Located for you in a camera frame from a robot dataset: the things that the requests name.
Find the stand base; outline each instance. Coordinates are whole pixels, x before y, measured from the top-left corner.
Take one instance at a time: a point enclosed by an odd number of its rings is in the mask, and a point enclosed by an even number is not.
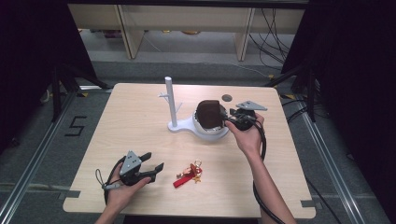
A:
[[[182,132],[182,131],[191,132],[191,133],[194,133],[195,135],[197,135],[198,137],[200,137],[206,141],[210,141],[210,142],[219,140],[228,132],[228,128],[224,127],[219,131],[219,133],[216,133],[216,134],[199,133],[198,130],[194,126],[194,123],[192,121],[192,116],[189,117],[188,119],[178,120],[176,127],[174,127],[172,125],[172,121],[170,121],[168,123],[168,129],[171,133],[178,133],[178,132]]]

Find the white pole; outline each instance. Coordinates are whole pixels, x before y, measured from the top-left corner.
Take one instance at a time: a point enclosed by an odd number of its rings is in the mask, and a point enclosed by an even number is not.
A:
[[[166,91],[168,94],[169,109],[171,110],[172,126],[177,127],[175,98],[174,98],[173,88],[172,88],[172,78],[165,77],[165,84],[166,84]]]

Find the light wood tabletop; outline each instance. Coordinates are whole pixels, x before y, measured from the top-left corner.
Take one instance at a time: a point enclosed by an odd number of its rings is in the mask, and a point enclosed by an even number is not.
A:
[[[219,100],[227,111],[247,100],[264,105],[256,111],[265,118],[267,153],[264,163],[296,218],[312,218],[314,207],[302,207],[312,201],[304,173],[291,138],[278,94],[273,88],[173,85],[177,119],[187,119],[203,100]],[[190,132],[171,133],[169,105],[160,94],[165,84],[117,84],[71,190],[78,198],[66,198],[64,210],[78,213],[102,213],[104,192],[96,180],[100,169],[106,181],[114,164],[129,150],[137,156],[151,152],[140,171],[153,170],[164,162],[154,183],[134,196],[123,214],[178,217],[259,217],[260,208],[252,191],[252,174],[244,154],[228,132],[218,141],[208,142]],[[222,96],[232,96],[224,102]],[[202,161],[201,182],[193,180],[175,189],[173,182],[195,160]]]

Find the hand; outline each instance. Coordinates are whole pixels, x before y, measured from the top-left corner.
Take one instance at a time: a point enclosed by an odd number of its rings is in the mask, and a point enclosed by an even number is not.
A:
[[[116,167],[110,183],[120,179],[121,166],[122,163]],[[134,194],[146,186],[150,180],[150,177],[146,177],[132,186],[121,185],[117,189],[111,189],[108,193],[107,207],[112,207],[113,209],[116,209],[117,212],[121,212],[132,200]]]
[[[264,118],[256,113],[257,121],[259,125],[264,124]],[[225,125],[230,129],[230,131],[235,136],[236,144],[242,150],[246,156],[255,156],[256,154],[260,156],[260,147],[262,145],[262,138],[256,127],[252,126],[246,131],[240,131],[231,123],[226,120]]]

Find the white stand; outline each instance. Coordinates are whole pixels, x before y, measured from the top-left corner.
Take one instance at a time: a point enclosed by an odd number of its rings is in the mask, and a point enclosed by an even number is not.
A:
[[[182,131],[188,131],[194,133],[198,137],[206,140],[206,141],[216,141],[223,137],[227,132],[228,128],[224,127],[219,130],[216,134],[203,134],[200,133],[194,125],[193,117],[189,117],[188,119],[177,120],[176,117],[176,109],[175,109],[175,98],[173,94],[172,88],[172,78],[165,77],[165,84],[166,84],[166,95],[160,95],[161,97],[168,98],[169,109],[171,113],[171,121],[168,123],[168,129],[171,133],[178,133]]]

